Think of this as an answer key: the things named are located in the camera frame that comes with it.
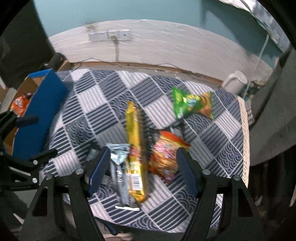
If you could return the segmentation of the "silver snack bar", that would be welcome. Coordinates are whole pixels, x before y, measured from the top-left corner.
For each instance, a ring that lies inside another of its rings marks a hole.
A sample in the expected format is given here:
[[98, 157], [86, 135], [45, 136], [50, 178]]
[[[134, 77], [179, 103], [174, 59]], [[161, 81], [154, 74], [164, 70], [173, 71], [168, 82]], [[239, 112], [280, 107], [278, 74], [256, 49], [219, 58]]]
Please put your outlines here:
[[140, 211], [136, 200], [129, 193], [130, 178], [128, 177], [128, 155], [130, 144], [106, 144], [110, 149], [110, 173], [114, 189], [117, 193], [116, 209]]

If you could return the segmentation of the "orange snack bag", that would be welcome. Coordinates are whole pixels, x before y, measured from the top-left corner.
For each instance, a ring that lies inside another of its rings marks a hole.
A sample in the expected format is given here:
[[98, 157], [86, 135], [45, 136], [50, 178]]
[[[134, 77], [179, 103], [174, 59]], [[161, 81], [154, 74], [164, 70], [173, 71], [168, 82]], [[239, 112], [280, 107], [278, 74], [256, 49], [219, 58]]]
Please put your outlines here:
[[176, 153], [178, 148], [189, 150], [190, 144], [174, 133], [163, 130], [151, 130], [152, 152], [149, 170], [170, 183], [178, 171]]

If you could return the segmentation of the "yellow long snack packet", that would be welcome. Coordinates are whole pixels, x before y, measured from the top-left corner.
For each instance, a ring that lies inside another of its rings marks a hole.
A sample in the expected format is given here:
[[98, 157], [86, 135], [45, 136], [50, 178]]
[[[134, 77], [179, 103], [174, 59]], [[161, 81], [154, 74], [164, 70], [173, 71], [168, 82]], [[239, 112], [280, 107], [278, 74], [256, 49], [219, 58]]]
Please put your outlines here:
[[143, 203], [148, 196], [147, 152], [140, 109], [132, 101], [127, 103], [125, 118], [127, 141], [130, 144], [128, 154], [129, 192], [137, 202]]

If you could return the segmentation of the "green peanut snack bag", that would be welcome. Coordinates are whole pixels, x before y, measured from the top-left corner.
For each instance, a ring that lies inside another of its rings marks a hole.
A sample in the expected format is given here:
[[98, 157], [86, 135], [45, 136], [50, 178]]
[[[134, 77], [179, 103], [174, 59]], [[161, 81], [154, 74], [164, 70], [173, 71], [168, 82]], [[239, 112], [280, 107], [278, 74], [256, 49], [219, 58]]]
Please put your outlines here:
[[211, 120], [214, 119], [212, 104], [213, 92], [195, 95], [173, 87], [171, 94], [173, 97], [173, 110], [177, 120], [193, 113], [201, 114]]

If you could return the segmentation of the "orange green noodle packet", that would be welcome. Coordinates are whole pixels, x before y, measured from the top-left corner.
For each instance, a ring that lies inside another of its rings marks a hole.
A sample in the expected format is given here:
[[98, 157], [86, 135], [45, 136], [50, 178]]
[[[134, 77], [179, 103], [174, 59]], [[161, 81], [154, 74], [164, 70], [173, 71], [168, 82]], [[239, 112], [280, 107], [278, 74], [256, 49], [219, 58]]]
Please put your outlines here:
[[33, 94], [31, 92], [21, 95], [16, 98], [10, 107], [10, 110], [13, 111], [16, 115], [22, 117], [25, 114], [28, 104], [30, 103], [30, 99]]

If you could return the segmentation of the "blue cardboard box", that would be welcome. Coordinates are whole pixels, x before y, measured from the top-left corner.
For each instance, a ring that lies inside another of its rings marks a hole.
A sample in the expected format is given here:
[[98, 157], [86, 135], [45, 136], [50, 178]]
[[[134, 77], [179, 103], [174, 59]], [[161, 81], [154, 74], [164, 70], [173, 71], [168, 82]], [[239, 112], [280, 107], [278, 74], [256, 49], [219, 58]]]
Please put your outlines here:
[[4, 140], [9, 154], [28, 160], [43, 150], [50, 126], [68, 95], [67, 87], [52, 69], [31, 73], [17, 90], [14, 99], [32, 93], [24, 117], [37, 116], [38, 122], [14, 128]]

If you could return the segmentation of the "black round device on floor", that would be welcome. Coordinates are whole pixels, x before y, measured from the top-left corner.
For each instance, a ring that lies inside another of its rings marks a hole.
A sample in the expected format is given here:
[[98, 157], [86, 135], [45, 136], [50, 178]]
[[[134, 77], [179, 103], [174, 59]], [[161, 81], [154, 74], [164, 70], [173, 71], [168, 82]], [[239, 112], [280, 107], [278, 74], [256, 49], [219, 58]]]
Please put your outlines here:
[[60, 67], [63, 65], [64, 61], [66, 61], [66, 57], [61, 53], [55, 53], [49, 62], [44, 62], [41, 64], [39, 70], [53, 69], [54, 71], [58, 71]]

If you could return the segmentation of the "dark curtain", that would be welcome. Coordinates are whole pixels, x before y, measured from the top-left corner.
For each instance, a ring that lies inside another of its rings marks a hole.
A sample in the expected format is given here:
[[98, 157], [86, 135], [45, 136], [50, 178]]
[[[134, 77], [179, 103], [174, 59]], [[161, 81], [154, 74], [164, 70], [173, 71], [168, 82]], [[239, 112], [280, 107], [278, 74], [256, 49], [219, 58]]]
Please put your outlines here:
[[14, 89], [55, 54], [33, 1], [1, 1], [1, 14], [15, 10], [18, 3], [25, 5], [1, 35], [1, 78]]

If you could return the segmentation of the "white electric kettle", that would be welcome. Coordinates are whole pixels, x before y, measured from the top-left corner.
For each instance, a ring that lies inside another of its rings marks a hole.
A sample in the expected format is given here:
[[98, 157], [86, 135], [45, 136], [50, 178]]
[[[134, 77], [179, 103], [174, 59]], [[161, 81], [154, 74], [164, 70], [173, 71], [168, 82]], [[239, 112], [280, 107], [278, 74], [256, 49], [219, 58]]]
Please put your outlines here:
[[225, 91], [238, 95], [247, 84], [246, 76], [241, 71], [236, 70], [223, 81], [221, 86]]

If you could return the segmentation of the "silver foil window cover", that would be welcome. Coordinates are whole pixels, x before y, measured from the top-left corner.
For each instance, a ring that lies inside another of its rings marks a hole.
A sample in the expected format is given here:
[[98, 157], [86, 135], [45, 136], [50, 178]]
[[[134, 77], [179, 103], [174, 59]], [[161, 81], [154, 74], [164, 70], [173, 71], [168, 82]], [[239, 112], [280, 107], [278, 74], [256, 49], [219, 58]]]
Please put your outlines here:
[[243, 9], [250, 13], [264, 28], [278, 48], [285, 52], [290, 47], [290, 41], [283, 29], [266, 8], [256, 0], [220, 0], [224, 4]]

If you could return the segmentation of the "white wall socket strip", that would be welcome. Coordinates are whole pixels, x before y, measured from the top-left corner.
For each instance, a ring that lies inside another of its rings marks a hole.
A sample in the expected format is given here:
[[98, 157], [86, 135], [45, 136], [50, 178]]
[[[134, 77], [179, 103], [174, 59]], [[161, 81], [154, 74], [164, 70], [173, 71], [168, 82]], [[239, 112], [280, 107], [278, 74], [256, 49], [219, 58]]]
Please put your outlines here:
[[130, 30], [108, 30], [88, 34], [90, 42], [128, 41], [132, 39]]

